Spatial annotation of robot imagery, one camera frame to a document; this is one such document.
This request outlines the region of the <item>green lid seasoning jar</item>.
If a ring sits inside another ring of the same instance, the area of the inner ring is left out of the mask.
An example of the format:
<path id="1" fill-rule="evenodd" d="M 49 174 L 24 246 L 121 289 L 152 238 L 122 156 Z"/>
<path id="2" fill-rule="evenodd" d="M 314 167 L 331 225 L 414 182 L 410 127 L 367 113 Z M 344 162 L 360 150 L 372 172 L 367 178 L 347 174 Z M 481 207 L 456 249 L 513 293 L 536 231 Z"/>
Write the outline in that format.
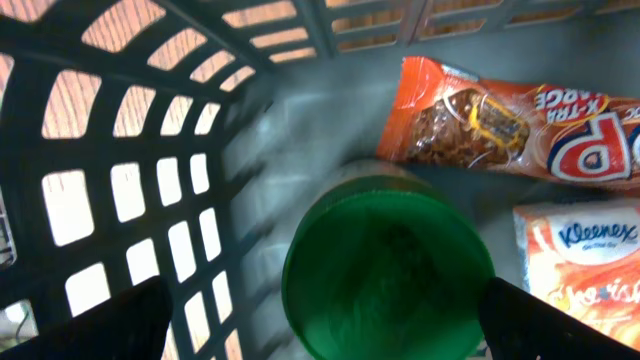
<path id="1" fill-rule="evenodd" d="M 375 160 L 326 179 L 282 271 L 289 325 L 316 359 L 465 359 L 495 273 L 471 223 L 430 184 Z"/>

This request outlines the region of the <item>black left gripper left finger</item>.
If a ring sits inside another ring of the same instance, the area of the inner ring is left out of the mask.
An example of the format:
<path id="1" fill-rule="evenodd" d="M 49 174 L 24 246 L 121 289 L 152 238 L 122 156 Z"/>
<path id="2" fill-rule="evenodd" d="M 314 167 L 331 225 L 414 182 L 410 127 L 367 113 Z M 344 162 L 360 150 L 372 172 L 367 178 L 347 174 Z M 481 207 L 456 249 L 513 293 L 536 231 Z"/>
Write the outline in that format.
<path id="1" fill-rule="evenodd" d="M 1 353 L 4 360 L 159 360 L 173 314 L 168 283 L 151 277 Z"/>

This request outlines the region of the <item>orange tissue pack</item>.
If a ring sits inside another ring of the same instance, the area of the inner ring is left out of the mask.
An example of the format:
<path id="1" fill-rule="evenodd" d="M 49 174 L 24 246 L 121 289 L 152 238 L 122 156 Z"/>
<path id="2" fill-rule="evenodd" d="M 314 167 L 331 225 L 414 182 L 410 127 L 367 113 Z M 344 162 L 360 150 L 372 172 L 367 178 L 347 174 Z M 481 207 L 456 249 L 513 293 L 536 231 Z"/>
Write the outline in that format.
<path id="1" fill-rule="evenodd" d="M 513 209 L 523 288 L 560 311 L 639 348 L 639 200 Z"/>

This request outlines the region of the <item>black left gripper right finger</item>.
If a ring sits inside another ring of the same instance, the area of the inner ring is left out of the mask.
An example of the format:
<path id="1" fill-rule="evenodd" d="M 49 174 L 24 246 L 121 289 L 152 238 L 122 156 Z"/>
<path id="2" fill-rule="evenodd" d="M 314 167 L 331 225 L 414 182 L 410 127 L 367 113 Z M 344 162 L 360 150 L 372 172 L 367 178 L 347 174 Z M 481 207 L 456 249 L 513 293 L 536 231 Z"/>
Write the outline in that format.
<path id="1" fill-rule="evenodd" d="M 478 305 L 495 359 L 639 360 L 639 352 L 494 277 Z"/>

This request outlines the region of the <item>red chocolate bar wrapper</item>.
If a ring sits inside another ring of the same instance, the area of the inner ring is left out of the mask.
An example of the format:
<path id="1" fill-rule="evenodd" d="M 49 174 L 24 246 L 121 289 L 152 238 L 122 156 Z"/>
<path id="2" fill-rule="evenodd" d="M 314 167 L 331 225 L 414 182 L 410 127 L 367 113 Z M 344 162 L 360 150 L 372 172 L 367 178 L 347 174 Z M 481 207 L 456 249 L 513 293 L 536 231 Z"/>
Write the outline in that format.
<path id="1" fill-rule="evenodd" d="M 489 80 L 410 56 L 376 154 L 636 193 L 639 102 Z"/>

